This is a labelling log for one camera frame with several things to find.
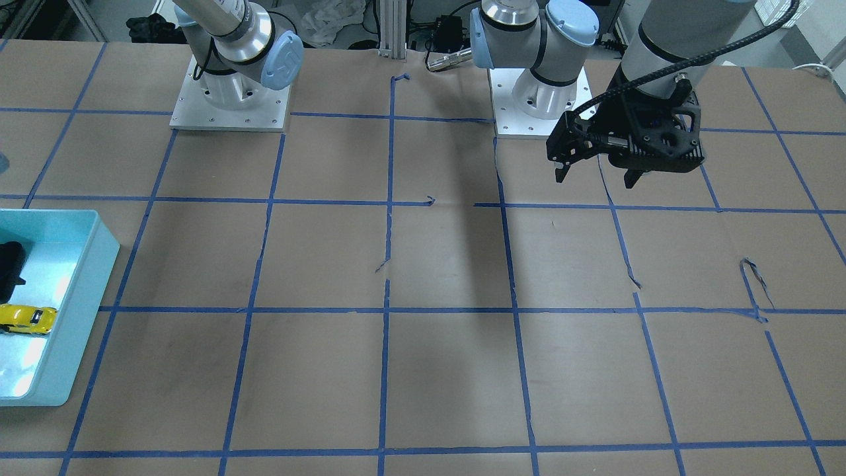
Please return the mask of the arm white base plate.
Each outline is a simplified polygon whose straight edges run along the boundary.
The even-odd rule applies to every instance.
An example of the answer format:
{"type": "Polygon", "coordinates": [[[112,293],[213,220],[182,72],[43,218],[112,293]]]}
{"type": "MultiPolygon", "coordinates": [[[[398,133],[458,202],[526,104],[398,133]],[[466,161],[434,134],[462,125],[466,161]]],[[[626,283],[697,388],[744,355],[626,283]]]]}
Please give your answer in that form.
{"type": "Polygon", "coordinates": [[[169,126],[187,132],[285,132],[291,85],[267,89],[242,73],[194,80],[196,58],[188,64],[169,126]]]}
{"type": "Polygon", "coordinates": [[[592,99],[586,70],[564,87],[544,84],[529,69],[489,69],[496,137],[546,139],[567,111],[592,99]]]}

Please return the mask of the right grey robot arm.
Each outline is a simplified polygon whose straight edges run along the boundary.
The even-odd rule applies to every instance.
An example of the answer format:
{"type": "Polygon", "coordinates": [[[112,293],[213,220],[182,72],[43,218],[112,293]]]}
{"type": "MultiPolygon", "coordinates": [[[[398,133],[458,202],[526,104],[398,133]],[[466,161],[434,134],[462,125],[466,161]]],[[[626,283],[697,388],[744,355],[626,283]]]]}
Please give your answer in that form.
{"type": "Polygon", "coordinates": [[[240,307],[257,283],[266,236],[258,199],[277,184],[269,136],[176,132],[164,102],[188,52],[190,89],[246,118],[290,85],[304,48],[284,22],[245,1],[178,1],[188,46],[12,43],[2,53],[2,151],[32,178],[2,193],[31,208],[96,209],[135,235],[104,304],[240,307]]]}

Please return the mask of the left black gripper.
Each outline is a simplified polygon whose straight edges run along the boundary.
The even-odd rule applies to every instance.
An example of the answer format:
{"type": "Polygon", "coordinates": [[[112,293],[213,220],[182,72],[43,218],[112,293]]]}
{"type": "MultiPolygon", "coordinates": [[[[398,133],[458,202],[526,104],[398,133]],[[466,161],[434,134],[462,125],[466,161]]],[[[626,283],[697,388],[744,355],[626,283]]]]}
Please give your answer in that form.
{"type": "Polygon", "coordinates": [[[631,89],[603,100],[596,109],[595,132],[590,121],[566,111],[546,140],[547,159],[562,183],[575,163],[604,150],[614,167],[625,169],[623,184],[632,189],[647,172],[686,174],[704,163],[700,138],[701,107],[692,82],[677,77],[668,99],[631,89]]]}

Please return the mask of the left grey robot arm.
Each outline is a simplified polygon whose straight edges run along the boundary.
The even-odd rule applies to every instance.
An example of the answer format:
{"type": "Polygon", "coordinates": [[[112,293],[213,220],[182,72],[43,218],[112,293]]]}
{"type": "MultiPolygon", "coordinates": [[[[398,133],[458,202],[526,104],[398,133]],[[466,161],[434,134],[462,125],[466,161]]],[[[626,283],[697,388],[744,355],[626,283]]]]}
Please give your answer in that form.
{"type": "MultiPolygon", "coordinates": [[[[557,182],[607,156],[632,188],[646,173],[687,174],[706,153],[695,87],[753,8],[752,1],[652,1],[604,93],[563,106],[546,140],[557,182]]],[[[483,1],[469,15],[473,62],[516,67],[533,90],[573,87],[600,19],[580,1],[483,1]]]]}

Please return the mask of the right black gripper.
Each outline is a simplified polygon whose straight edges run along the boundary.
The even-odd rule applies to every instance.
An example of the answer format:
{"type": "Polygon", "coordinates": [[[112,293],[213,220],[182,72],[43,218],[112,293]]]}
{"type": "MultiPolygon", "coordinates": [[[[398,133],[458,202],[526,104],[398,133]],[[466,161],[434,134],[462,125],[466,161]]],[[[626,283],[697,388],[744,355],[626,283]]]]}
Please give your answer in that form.
{"type": "Polygon", "coordinates": [[[26,284],[21,277],[26,259],[23,245],[18,241],[1,244],[1,301],[10,301],[17,286],[26,284]]]}

